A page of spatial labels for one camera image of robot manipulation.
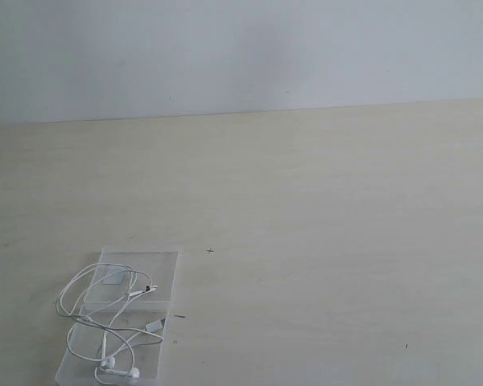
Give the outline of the white wired earphones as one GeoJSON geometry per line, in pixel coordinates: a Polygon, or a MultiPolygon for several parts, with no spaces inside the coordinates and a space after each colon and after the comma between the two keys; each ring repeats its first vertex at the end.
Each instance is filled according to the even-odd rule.
{"type": "Polygon", "coordinates": [[[163,326],[161,321],[154,326],[145,327],[116,324],[133,303],[157,289],[158,286],[148,273],[134,269],[130,265],[98,262],[85,266],[60,291],[55,303],[56,313],[61,318],[72,321],[72,326],[66,334],[66,348],[71,356],[94,364],[93,377],[99,385],[119,384],[103,380],[103,376],[114,376],[119,380],[138,380],[140,370],[136,367],[135,348],[156,346],[163,342],[163,335],[159,332],[163,326]],[[121,294],[95,307],[84,301],[85,296],[92,290],[104,285],[108,279],[118,274],[127,277],[126,289],[121,294]],[[68,292],[88,275],[94,276],[89,285],[76,297],[71,306],[67,306],[65,300],[68,292]],[[95,355],[83,355],[73,348],[71,339],[79,326],[101,332],[101,340],[95,355]]]}

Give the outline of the clear plastic storage case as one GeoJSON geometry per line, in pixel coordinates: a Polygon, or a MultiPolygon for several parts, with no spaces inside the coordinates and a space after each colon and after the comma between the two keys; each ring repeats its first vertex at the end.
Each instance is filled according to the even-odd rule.
{"type": "Polygon", "coordinates": [[[71,322],[58,385],[158,385],[177,248],[105,246],[56,299],[71,322]]]}

